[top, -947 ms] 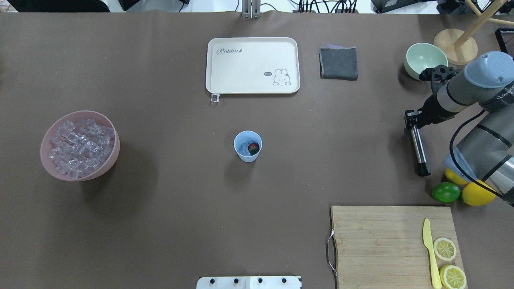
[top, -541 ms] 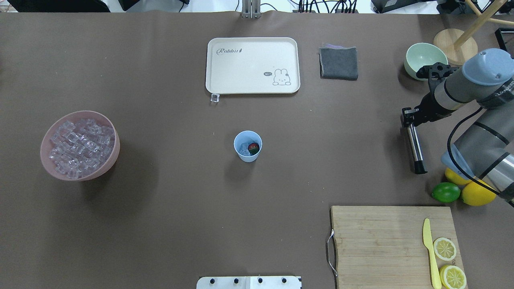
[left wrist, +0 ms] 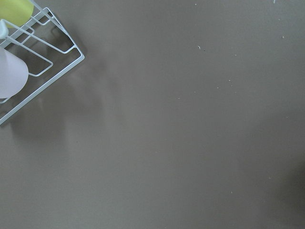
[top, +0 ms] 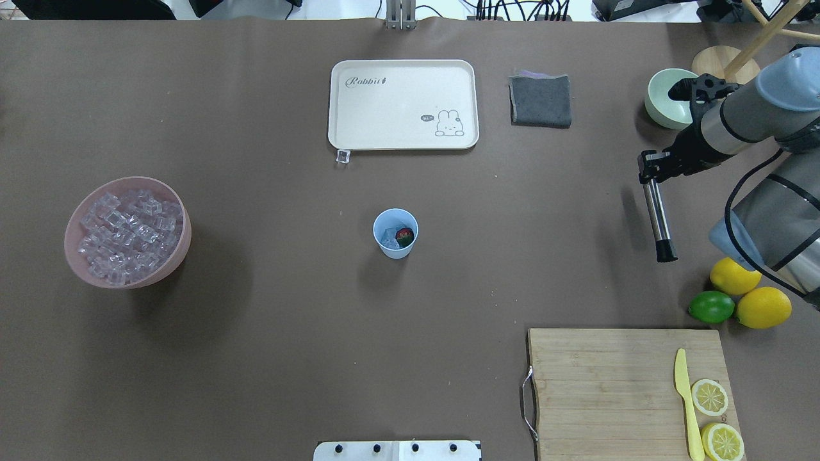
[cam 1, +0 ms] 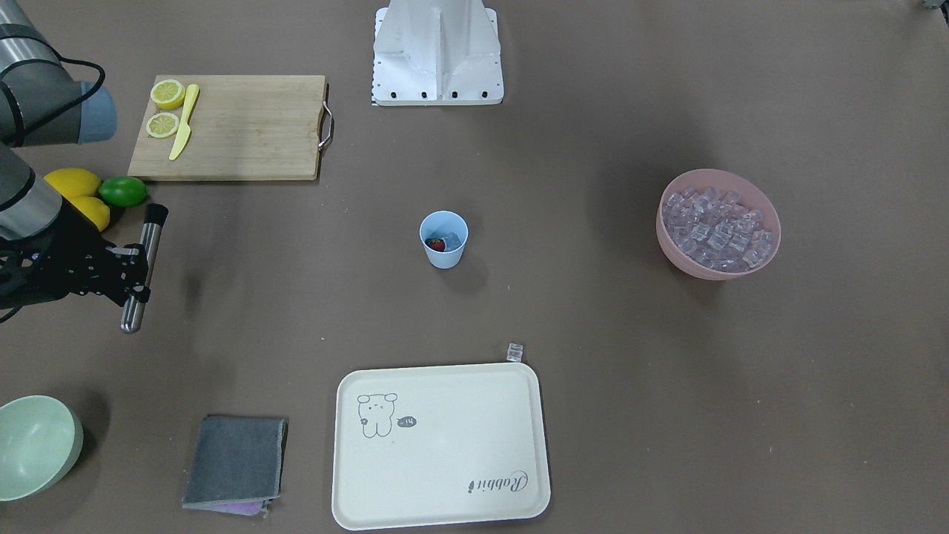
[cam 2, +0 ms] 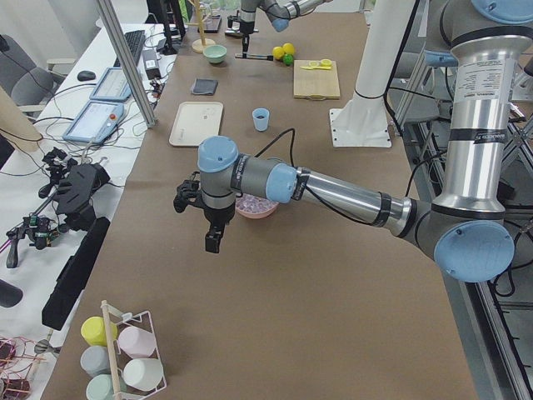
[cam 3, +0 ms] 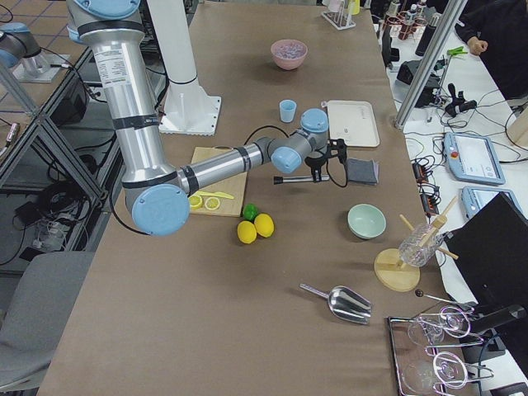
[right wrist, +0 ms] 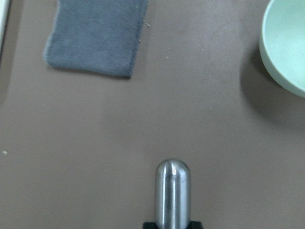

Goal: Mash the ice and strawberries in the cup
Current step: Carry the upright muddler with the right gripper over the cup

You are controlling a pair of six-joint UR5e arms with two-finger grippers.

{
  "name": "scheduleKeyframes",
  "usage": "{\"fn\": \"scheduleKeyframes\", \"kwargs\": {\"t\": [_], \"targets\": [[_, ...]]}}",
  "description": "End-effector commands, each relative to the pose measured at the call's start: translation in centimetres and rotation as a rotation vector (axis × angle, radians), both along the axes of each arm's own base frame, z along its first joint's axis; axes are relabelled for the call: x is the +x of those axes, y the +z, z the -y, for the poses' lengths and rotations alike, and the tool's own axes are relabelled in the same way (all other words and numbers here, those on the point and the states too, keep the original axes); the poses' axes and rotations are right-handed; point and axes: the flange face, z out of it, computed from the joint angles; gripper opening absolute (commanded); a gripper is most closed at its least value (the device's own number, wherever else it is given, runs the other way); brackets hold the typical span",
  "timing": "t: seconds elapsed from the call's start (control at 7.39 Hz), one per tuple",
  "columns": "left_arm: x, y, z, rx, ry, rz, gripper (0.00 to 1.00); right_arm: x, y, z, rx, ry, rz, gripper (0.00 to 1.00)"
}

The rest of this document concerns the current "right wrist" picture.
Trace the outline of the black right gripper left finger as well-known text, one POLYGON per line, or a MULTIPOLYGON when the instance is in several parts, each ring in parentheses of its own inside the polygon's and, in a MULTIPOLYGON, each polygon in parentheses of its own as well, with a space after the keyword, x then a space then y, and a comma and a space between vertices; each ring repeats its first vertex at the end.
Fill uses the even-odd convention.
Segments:
POLYGON ((142 229, 156 229, 156 225, 154 222, 144 222, 142 224, 142 229))

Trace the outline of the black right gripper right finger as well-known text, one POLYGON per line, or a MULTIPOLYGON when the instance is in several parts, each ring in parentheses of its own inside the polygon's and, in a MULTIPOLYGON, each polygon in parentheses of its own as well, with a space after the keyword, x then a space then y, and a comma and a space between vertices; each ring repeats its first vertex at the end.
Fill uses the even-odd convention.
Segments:
POLYGON ((203 224, 200 221, 191 221, 190 229, 203 229, 203 224))

